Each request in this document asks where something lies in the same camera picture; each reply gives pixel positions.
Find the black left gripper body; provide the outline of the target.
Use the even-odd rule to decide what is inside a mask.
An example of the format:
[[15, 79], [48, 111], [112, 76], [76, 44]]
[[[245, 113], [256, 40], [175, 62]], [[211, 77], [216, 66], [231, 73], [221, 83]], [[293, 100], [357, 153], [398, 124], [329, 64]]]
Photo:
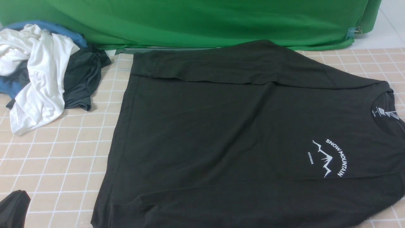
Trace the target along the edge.
[[16, 190], [0, 202], [0, 227], [24, 228], [30, 197], [24, 190]]

